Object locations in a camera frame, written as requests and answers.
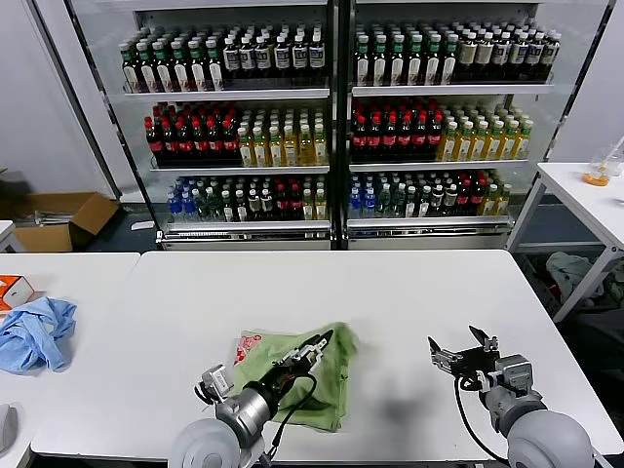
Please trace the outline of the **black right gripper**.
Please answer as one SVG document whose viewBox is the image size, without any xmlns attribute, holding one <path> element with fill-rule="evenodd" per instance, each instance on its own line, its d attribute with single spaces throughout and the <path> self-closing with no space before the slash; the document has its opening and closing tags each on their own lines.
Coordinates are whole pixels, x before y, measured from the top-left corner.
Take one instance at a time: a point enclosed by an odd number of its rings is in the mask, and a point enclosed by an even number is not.
<svg viewBox="0 0 624 468">
<path fill-rule="evenodd" d="M 451 352 L 443 349 L 433 337 L 428 337 L 432 364 L 439 370 L 451 373 L 453 376 L 476 380 L 481 371 L 488 374 L 495 370 L 495 362 L 500 358 L 498 339 L 489 336 L 485 331 L 474 326 L 469 331 L 482 347 L 474 347 L 460 352 Z"/>
</svg>

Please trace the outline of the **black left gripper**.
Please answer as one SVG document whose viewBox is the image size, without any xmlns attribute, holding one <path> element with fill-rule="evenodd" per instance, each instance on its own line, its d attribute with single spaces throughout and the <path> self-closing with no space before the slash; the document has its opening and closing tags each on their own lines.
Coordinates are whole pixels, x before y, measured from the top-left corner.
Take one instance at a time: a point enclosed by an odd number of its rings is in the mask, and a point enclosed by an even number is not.
<svg viewBox="0 0 624 468">
<path fill-rule="evenodd" d="M 302 344 L 289 351 L 274 365 L 293 365 L 295 362 L 307 362 L 317 366 L 324 350 L 332 340 L 333 330 L 315 334 L 307 338 Z M 309 369 L 298 366 L 273 366 L 261 379 L 260 388 L 264 398 L 284 398 L 294 387 L 299 378 L 307 378 L 316 382 L 316 377 Z"/>
</svg>

